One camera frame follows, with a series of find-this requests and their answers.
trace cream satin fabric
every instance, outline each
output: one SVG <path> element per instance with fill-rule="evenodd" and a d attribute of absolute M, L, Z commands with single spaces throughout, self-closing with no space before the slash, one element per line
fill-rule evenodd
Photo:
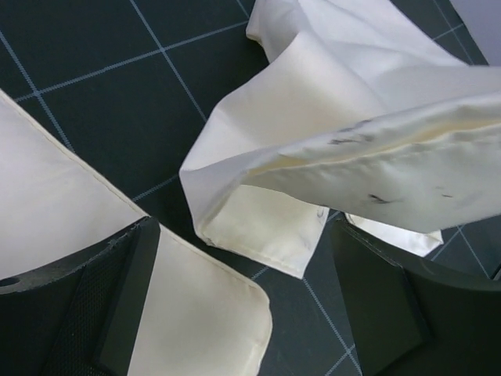
<path fill-rule="evenodd" d="M 326 208 L 418 255 L 501 212 L 501 70 L 466 66 L 388 0 L 257 0 L 247 35 L 270 65 L 180 171 L 207 243 L 301 277 Z"/>
<path fill-rule="evenodd" d="M 0 200 L 0 280 L 145 215 L 2 91 Z M 129 375 L 255 376 L 271 329 L 258 285 L 162 227 Z"/>

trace white grid line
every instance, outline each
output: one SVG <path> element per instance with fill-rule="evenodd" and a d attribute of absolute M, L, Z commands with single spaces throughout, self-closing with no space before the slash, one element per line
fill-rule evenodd
<path fill-rule="evenodd" d="M 247 11 L 247 9 L 245 9 L 242 2 L 240 0 L 236 0 L 236 2 L 238 3 L 238 5 L 240 5 L 240 8 L 242 8 L 242 11 L 245 14 L 245 17 L 249 18 L 249 12 Z"/>
<path fill-rule="evenodd" d="M 43 108 L 44 112 L 47 114 L 49 117 L 50 121 L 52 122 L 52 125 L 54 125 L 54 128 L 56 128 L 56 131 L 59 133 L 59 136 L 63 140 L 64 146 L 72 151 L 73 153 L 75 152 L 73 146 L 70 143 L 70 140 L 67 138 L 66 134 L 64 133 L 63 129 L 59 125 L 59 122 L 56 120 L 54 117 L 54 114 L 50 110 L 49 106 L 47 106 L 47 103 L 45 100 L 42 98 L 40 92 L 38 91 L 37 87 L 34 85 L 33 81 L 31 80 L 30 75 L 26 72 L 26 69 L 24 69 L 23 64 L 21 64 L 19 58 L 17 57 L 16 53 L 14 52 L 13 48 L 5 38 L 5 35 L 0 31 L 0 40 L 2 40 L 3 45 L 9 52 L 10 57 L 14 60 L 14 63 L 16 63 L 18 69 L 20 70 L 21 74 L 23 75 L 24 79 L 30 86 L 30 89 L 33 91 L 34 96 L 38 99 L 38 102 L 40 103 L 41 107 Z"/>
<path fill-rule="evenodd" d="M 460 234 L 461 234 L 461 237 L 463 237 L 464 242 L 467 244 L 468 248 L 470 249 L 470 251 L 471 251 L 471 253 L 472 253 L 473 257 L 475 257 L 475 260 L 477 260 L 478 265 L 482 268 L 482 270 L 483 270 L 483 272 L 484 272 L 485 276 L 486 276 L 487 278 L 490 278 L 489 274 L 487 273 L 487 270 L 485 270 L 485 267 L 482 265 L 482 263 L 481 263 L 480 259 L 478 258 L 478 256 L 477 256 L 477 252 L 475 252 L 475 251 L 474 251 L 474 249 L 473 249 L 473 247 L 471 247 L 471 244 L 470 244 L 470 242 L 468 241 L 467 237 L 464 235 L 464 233 L 463 233 L 463 230 L 462 230 L 462 229 L 460 229 Z"/>
<path fill-rule="evenodd" d="M 221 29 L 210 31 L 208 33 L 204 33 L 204 34 L 198 35 L 196 37 L 193 37 L 193 38 L 190 38 L 190 39 L 186 39 L 186 40 L 181 41 L 181 42 L 176 42 L 176 43 L 174 43 L 172 45 L 168 45 L 166 47 L 162 47 L 161 49 L 156 49 L 156 50 L 151 51 L 151 52 L 147 52 L 147 53 L 143 53 L 141 55 L 137 55 L 135 57 L 132 57 L 131 59 L 123 60 L 120 63 L 115 63 L 115 64 L 112 64 L 112 65 L 109 65 L 107 67 L 104 67 L 103 69 L 95 70 L 95 71 L 93 71 L 91 73 L 83 74 L 82 76 L 78 76 L 76 78 L 72 78 L 72 79 L 70 79 L 68 81 L 60 82 L 59 84 L 49 86 L 48 88 L 45 88 L 45 89 L 42 89 L 42 90 L 38 90 L 38 92 L 41 93 L 41 94 L 45 94 L 47 92 L 51 92 L 52 90 L 61 89 L 61 88 L 65 87 L 65 86 L 72 85 L 72 84 L 75 84 L 77 82 L 84 81 L 84 80 L 86 80 L 88 78 L 92 78 L 92 77 L 98 76 L 100 74 L 106 73 L 107 71 L 111 71 L 113 69 L 116 69 L 116 68 L 119 68 L 119 67 L 123 67 L 124 65 L 127 65 L 127 64 L 130 64 L 130 63 L 134 63 L 136 61 L 139 61 L 139 60 L 142 60 L 142 59 L 146 59 L 146 58 L 151 57 L 151 56 L 158 55 L 159 53 L 162 53 L 162 51 L 168 51 L 170 49 L 175 49 L 177 47 L 181 47 L 182 45 L 187 45 L 187 44 L 189 44 L 191 42 L 199 41 L 200 39 L 204 39 L 204 38 L 210 37 L 212 35 L 216 35 L 216 34 L 222 33 L 223 31 L 228 31 L 228 30 L 234 29 L 235 27 L 242 26 L 242 25 L 244 25 L 246 23 L 247 23 L 247 21 L 235 23 L 233 25 L 230 25 L 230 26 L 227 26 L 227 27 L 222 27 Z M 26 99 L 33 98 L 35 96 L 36 95 L 34 93 L 30 93 L 30 94 L 26 94 L 25 96 L 20 96 L 19 98 L 15 98 L 14 100 L 17 103 L 19 103 L 19 102 L 22 102 L 22 101 L 24 101 Z"/>
<path fill-rule="evenodd" d="M 463 27 L 463 26 L 465 26 L 464 23 L 457 25 L 456 27 L 453 27 L 452 29 L 447 30 L 445 33 L 441 33 L 440 35 L 436 36 L 435 38 L 433 38 L 433 40 L 436 41 L 442 37 L 445 37 L 446 35 L 453 33 L 454 31 L 456 31 L 457 29 L 459 29 L 460 27 Z"/>
<path fill-rule="evenodd" d="M 453 240 L 454 240 L 454 239 L 455 239 L 455 238 L 456 238 L 456 237 L 460 234 L 461 229 L 462 229 L 463 227 L 464 227 L 464 225 L 459 226 L 459 227 L 457 228 L 457 231 L 456 231 L 456 232 L 455 232 L 455 233 L 454 233 L 454 234 L 450 237 L 450 239 L 449 239 L 449 240 L 447 240 L 447 243 L 445 243 L 445 244 L 442 246 L 442 248 L 440 248 L 440 250 L 437 252 L 437 254 L 431 258 L 431 261 L 435 261 L 435 260 L 437 259 L 437 257 L 438 257 L 439 255 L 441 255 L 441 254 L 442 254 L 442 252 L 443 252 L 443 251 L 444 251 L 444 250 L 445 250 L 445 249 L 449 246 L 449 244 L 451 244 L 451 243 L 452 243 L 452 241 L 453 241 Z"/>
<path fill-rule="evenodd" d="M 326 372 L 325 376 L 330 376 L 341 365 L 341 363 L 343 363 L 343 360 L 345 360 L 351 354 L 351 352 L 353 351 L 354 348 L 355 348 L 355 345 L 351 345 L 351 347 L 348 349 L 348 351 L 345 352 L 343 354 L 343 356 L 341 358 L 339 358 L 337 360 L 337 362 L 334 363 L 334 365 Z"/>
<path fill-rule="evenodd" d="M 252 280 L 256 280 L 258 279 L 260 276 L 262 276 L 264 273 L 266 273 L 267 271 L 269 270 L 269 266 L 265 266 L 263 269 L 259 270 L 257 273 L 255 273 L 251 279 Z"/>
<path fill-rule="evenodd" d="M 336 211 L 335 213 L 333 213 L 328 219 L 327 219 L 327 223 L 329 223 L 330 221 L 332 221 L 334 218 L 336 218 L 341 212 L 338 210 Z"/>
<path fill-rule="evenodd" d="M 164 55 L 164 58 L 167 60 L 167 63 L 169 64 L 169 66 L 171 67 L 172 71 L 174 72 L 176 78 L 178 79 L 179 83 L 181 84 L 181 86 L 185 89 L 185 92 L 186 94 L 188 95 L 188 97 L 190 98 L 190 100 L 192 101 L 193 105 L 195 106 L 196 110 L 198 111 L 198 113 L 200 114 L 200 116 L 202 117 L 202 119 L 204 121 L 207 121 L 207 117 L 205 116 L 204 112 L 202 111 L 202 109 L 200 108 L 198 102 L 195 100 L 195 97 L 193 96 L 193 94 L 190 92 L 188 86 L 186 85 L 185 81 L 182 79 L 181 75 L 179 74 L 178 70 L 176 69 L 175 65 L 172 63 L 172 60 L 171 58 L 167 55 L 167 53 L 165 52 L 165 50 L 162 48 L 162 44 L 160 43 L 160 41 L 158 40 L 157 36 L 155 35 L 155 33 L 153 33 L 153 30 L 151 29 L 150 25 L 148 24 L 148 22 L 146 21 L 146 18 L 144 18 L 144 15 L 141 13 L 141 10 L 139 10 L 139 7 L 135 4 L 135 1 L 134 0 L 129 0 L 130 3 L 132 4 L 132 6 L 134 7 L 134 10 L 136 13 L 138 13 L 138 16 L 139 18 L 141 19 L 142 23 L 144 24 L 144 26 L 146 27 L 146 29 L 148 30 L 148 32 L 150 33 L 150 36 L 151 38 L 155 41 L 155 43 L 157 44 L 157 47 L 159 50 L 161 50 L 162 52 L 162 55 Z"/>
<path fill-rule="evenodd" d="M 336 328 L 336 325 L 334 325 L 332 319 L 327 314 L 327 311 L 325 310 L 325 308 L 323 308 L 322 303 L 320 302 L 318 296 L 316 296 L 316 293 L 313 291 L 312 286 L 310 286 L 310 283 L 308 282 L 308 280 L 306 280 L 306 278 L 303 278 L 303 284 L 305 284 L 306 289 L 308 290 L 308 292 L 312 296 L 312 298 L 315 301 L 316 305 L 319 307 L 320 312 L 323 314 L 323 316 L 327 320 L 327 323 L 329 324 L 330 328 L 332 329 L 332 331 L 336 335 L 337 339 L 339 340 L 339 342 L 343 346 L 344 351 L 348 353 L 348 356 L 350 357 L 351 361 L 355 365 L 355 368 L 357 369 L 358 373 L 362 374 L 362 369 L 360 368 L 359 362 L 357 362 L 357 360 L 355 359 L 355 357 L 351 354 L 351 351 L 349 351 L 349 348 L 346 346 L 346 342 L 341 337 L 341 334 L 339 333 L 339 330 Z"/>
<path fill-rule="evenodd" d="M 453 27 L 451 25 L 451 23 L 449 22 L 449 20 L 447 19 L 447 17 L 445 16 L 445 13 L 444 11 L 442 10 L 442 8 L 440 7 L 440 5 L 438 4 L 437 0 L 433 0 L 433 3 L 437 6 L 437 9 L 438 11 L 440 12 L 440 14 L 442 15 L 442 17 L 444 17 L 444 20 L 445 22 L 447 23 L 447 25 L 449 25 L 449 28 L 452 30 Z M 464 44 L 461 42 L 460 40 L 460 37 L 458 37 L 458 35 L 456 34 L 456 31 L 455 30 L 452 30 L 452 33 L 454 34 L 454 37 L 456 37 L 456 40 L 458 41 L 458 43 L 460 44 L 461 48 L 463 49 L 464 53 L 467 54 L 467 57 L 468 59 L 470 60 L 470 63 L 473 65 L 474 64 L 474 61 L 473 59 L 471 59 L 471 56 L 470 54 L 468 53 L 467 49 L 464 47 Z"/>
<path fill-rule="evenodd" d="M 134 197 L 132 200 L 134 202 L 139 201 L 143 199 L 144 197 L 152 194 L 153 192 L 158 191 L 160 188 L 163 188 L 165 186 L 168 186 L 172 181 L 178 177 L 178 174 L 175 174 L 174 176 L 171 176 L 169 179 L 165 180 L 164 182 L 157 184 L 156 186 L 153 186 L 152 188 L 149 188 L 148 190 L 145 190 L 143 193 L 138 194 L 136 197 Z"/>

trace textured black surface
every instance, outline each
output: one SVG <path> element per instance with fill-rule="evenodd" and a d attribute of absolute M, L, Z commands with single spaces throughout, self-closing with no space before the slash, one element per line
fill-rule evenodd
<path fill-rule="evenodd" d="M 499 281 L 392 247 L 347 220 L 334 222 L 331 240 L 365 376 L 499 374 Z"/>
<path fill-rule="evenodd" d="M 0 374 L 126 376 L 160 227 L 144 218 L 0 280 Z"/>
<path fill-rule="evenodd" d="M 253 2 L 6 0 L 0 86 L 151 215 L 263 286 L 275 330 L 261 376 L 359 374 L 330 241 L 322 238 L 303 281 L 210 248 L 193 232 L 175 176 L 213 106 L 267 65 L 244 34 Z M 485 64 L 447 0 L 394 3 L 451 53 Z M 431 258 L 493 273 L 500 224 L 463 227 L 468 243 L 457 228 L 447 230 L 452 241 Z"/>

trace seam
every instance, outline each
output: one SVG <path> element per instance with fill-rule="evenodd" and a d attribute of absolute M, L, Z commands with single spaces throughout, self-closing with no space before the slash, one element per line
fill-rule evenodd
<path fill-rule="evenodd" d="M 222 238 L 222 242 L 229 243 L 229 241 L 228 241 L 228 239 L 227 239 L 227 238 Z M 289 271 L 291 271 L 291 272 L 301 273 L 301 270 L 299 270 L 299 269 L 297 269 L 297 268 L 295 268 L 295 267 L 292 267 L 292 266 L 290 266 L 290 265 L 286 264 L 285 262 L 280 261 L 280 260 L 279 260 L 279 259 L 277 259 L 277 258 L 271 258 L 271 257 L 269 257 L 269 256 L 267 256 L 267 255 L 262 254 L 262 253 L 261 253 L 261 252 L 259 252 L 259 251 L 255 251 L 254 249 L 248 248 L 248 247 L 246 247 L 246 246 L 239 246 L 239 248 L 236 248 L 235 250 L 233 250 L 233 249 L 228 249 L 228 248 L 223 248 L 223 249 L 225 249 L 226 251 L 230 251 L 230 252 L 232 252 L 232 253 L 237 253 L 237 254 L 240 254 L 240 255 L 243 255 L 243 253 L 244 253 L 244 252 L 246 252 L 246 253 L 250 253 L 250 254 L 252 254 L 252 255 L 256 255 L 256 256 L 258 256 L 258 257 L 256 257 L 256 259 L 259 259 L 259 258 L 260 258 L 260 259 L 262 259 L 262 260 L 265 260 L 265 261 L 268 261 L 268 262 L 272 262 L 272 263 L 274 263 L 274 264 L 276 264 L 276 265 L 278 265 L 278 266 L 283 266 L 283 269 L 289 270 Z"/>
<path fill-rule="evenodd" d="M 367 237 L 364 237 L 361 233 L 358 231 L 347 227 L 343 226 L 342 230 L 350 235 L 353 239 L 357 240 L 358 242 L 362 243 L 366 247 L 368 247 L 372 251 L 376 251 L 377 254 L 382 257 L 386 262 L 391 263 L 393 266 L 400 266 L 397 262 L 395 262 L 392 258 L 388 257 L 386 254 L 383 253 L 376 245 L 372 244 Z"/>
<path fill-rule="evenodd" d="M 462 133 L 463 133 L 463 131 L 459 131 L 459 132 L 450 133 L 450 135 L 457 135 L 457 134 L 462 134 Z M 433 145 L 431 144 L 431 143 L 433 143 L 433 141 L 434 140 L 427 142 L 427 143 L 418 143 L 417 144 L 417 146 L 426 146 L 427 147 L 426 150 L 408 150 L 405 153 L 395 155 L 395 153 L 402 151 L 402 148 L 409 148 L 410 149 L 410 148 L 413 148 L 415 146 L 414 144 L 407 144 L 407 145 L 403 146 L 402 148 L 397 147 L 393 150 L 388 150 L 388 151 L 370 154 L 370 155 L 363 155 L 360 157 L 347 159 L 347 160 L 344 160 L 341 162 L 321 161 L 321 162 L 317 162 L 317 163 L 303 164 L 300 166 L 273 168 L 273 169 L 269 169 L 269 170 L 260 172 L 259 174 L 254 175 L 252 177 L 261 176 L 261 175 L 268 174 L 271 172 L 300 170 L 302 168 L 309 168 L 309 167 L 313 167 L 313 166 L 337 167 L 337 168 L 343 168 L 343 169 L 353 169 L 353 167 L 351 167 L 351 166 L 346 166 L 347 163 L 350 163 L 351 165 L 355 165 L 356 168 L 360 167 L 360 165 L 374 166 L 374 165 L 381 163 L 381 162 L 397 161 L 399 159 L 405 159 L 407 157 L 413 157 L 415 155 L 426 155 L 426 154 L 434 153 L 437 151 L 447 150 L 447 149 L 450 149 L 450 148 L 458 146 L 458 145 L 464 145 L 464 144 L 475 144 L 475 145 L 488 144 L 488 145 L 492 145 L 492 144 L 500 142 L 500 136 L 499 135 L 495 135 L 495 136 L 488 135 L 484 138 L 479 138 L 479 139 L 453 139 L 453 140 L 451 140 L 451 142 L 447 143 L 446 145 L 436 146 L 436 147 L 433 147 Z"/>
<path fill-rule="evenodd" d="M 86 162 L 84 162 L 82 159 L 80 159 L 77 155 L 71 153 L 68 149 L 66 149 L 61 143 L 55 139 L 52 135 L 49 135 L 47 131 L 39 125 L 36 120 L 32 118 L 26 111 L 24 111 L 19 105 L 17 105 L 15 102 L 13 102 L 2 90 L 0 90 L 0 102 L 4 103 L 8 108 L 12 108 L 16 111 L 16 114 L 18 117 L 21 118 L 23 122 L 27 121 L 29 125 L 31 126 L 32 129 L 34 129 L 36 132 L 41 133 L 41 135 L 45 138 L 46 141 L 51 143 L 53 146 L 55 146 L 59 152 L 64 155 L 67 159 L 70 161 L 76 163 L 80 168 L 88 175 L 90 173 L 90 176 L 97 181 L 100 185 L 105 186 L 105 188 L 113 194 L 115 197 L 117 197 L 120 201 L 122 201 L 124 204 L 126 204 L 130 209 L 132 209 L 134 212 L 140 214 L 140 215 L 148 215 L 145 211 L 143 211 L 139 207 L 135 207 L 135 205 L 127 202 L 122 195 L 124 195 L 117 187 L 113 186 L 112 187 L 117 190 L 120 194 L 117 192 L 114 192 L 108 184 L 111 185 L 111 183 L 108 183 L 107 180 L 105 180 L 104 177 L 102 177 L 94 168 L 92 168 L 90 165 L 88 165 Z M 188 246 L 191 252 L 196 253 L 197 255 L 203 256 L 207 261 L 210 261 L 212 265 L 217 266 L 219 269 L 224 270 L 227 274 L 229 274 L 231 277 L 243 281 L 247 286 L 252 287 L 253 289 L 262 292 L 262 289 L 253 281 L 248 280 L 246 277 L 240 275 L 238 272 L 231 272 L 228 269 L 229 266 L 226 266 L 225 264 L 219 264 L 220 262 L 210 258 L 208 255 L 206 255 L 203 251 L 198 250 L 194 245 L 191 243 L 187 242 L 186 240 L 183 240 L 185 244 L 183 244 L 181 241 L 179 241 L 179 236 L 176 233 L 172 233 L 170 230 L 168 230 L 170 233 L 168 234 L 169 237 L 174 240 L 176 243 L 178 243 L 181 246 Z"/>
<path fill-rule="evenodd" d="M 262 342 L 254 343 L 252 346 L 252 354 L 247 358 L 247 363 L 245 365 L 246 371 L 243 375 L 254 376 L 256 372 L 259 372 L 259 368 L 261 367 L 261 361 L 266 354 L 266 350 L 268 348 L 269 341 L 272 337 L 273 332 L 273 317 L 270 310 L 268 310 L 268 327 L 266 328 L 265 339 Z M 258 368 L 252 367 L 251 370 L 249 368 L 252 366 L 252 362 L 257 360 Z"/>

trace white fabric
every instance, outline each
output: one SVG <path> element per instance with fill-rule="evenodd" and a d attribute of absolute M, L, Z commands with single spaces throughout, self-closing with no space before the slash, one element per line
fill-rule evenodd
<path fill-rule="evenodd" d="M 145 213 L 0 91 L 0 280 Z M 254 282 L 162 227 L 131 376 L 255 376 L 272 329 Z"/>
<path fill-rule="evenodd" d="M 200 238 L 301 277 L 326 207 L 418 255 L 501 212 L 501 70 L 466 66 L 388 0 L 257 0 L 247 35 L 270 65 L 180 171 Z"/>

